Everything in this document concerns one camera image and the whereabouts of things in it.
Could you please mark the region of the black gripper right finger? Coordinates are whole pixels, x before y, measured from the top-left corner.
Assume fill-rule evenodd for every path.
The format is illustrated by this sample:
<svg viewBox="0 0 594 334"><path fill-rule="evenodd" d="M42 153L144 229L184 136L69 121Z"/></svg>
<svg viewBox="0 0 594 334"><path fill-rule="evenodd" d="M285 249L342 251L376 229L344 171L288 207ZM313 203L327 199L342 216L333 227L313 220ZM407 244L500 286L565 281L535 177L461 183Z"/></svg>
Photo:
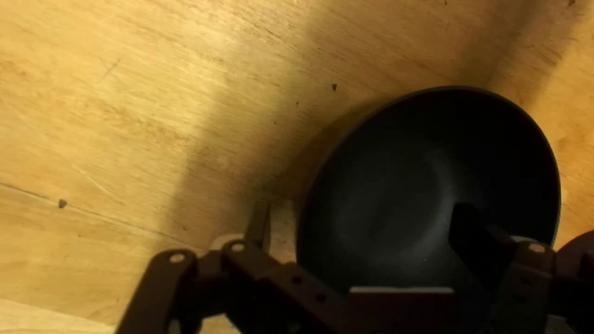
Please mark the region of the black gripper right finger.
<svg viewBox="0 0 594 334"><path fill-rule="evenodd" d="M457 205L450 246L493 294L485 334L594 334L594 233L554 251Z"/></svg>

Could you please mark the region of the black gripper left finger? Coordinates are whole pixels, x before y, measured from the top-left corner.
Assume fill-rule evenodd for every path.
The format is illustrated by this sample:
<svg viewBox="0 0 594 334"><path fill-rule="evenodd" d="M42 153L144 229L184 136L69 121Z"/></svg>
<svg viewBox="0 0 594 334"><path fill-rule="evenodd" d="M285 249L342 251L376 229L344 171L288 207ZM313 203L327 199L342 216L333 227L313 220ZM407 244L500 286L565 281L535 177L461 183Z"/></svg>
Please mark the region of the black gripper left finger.
<svg viewBox="0 0 594 334"><path fill-rule="evenodd" d="M157 255L118 325L118 334L199 334L227 316L244 334L339 334L344 301L298 264L270 255L272 207L259 203L242 238L197 257Z"/></svg>

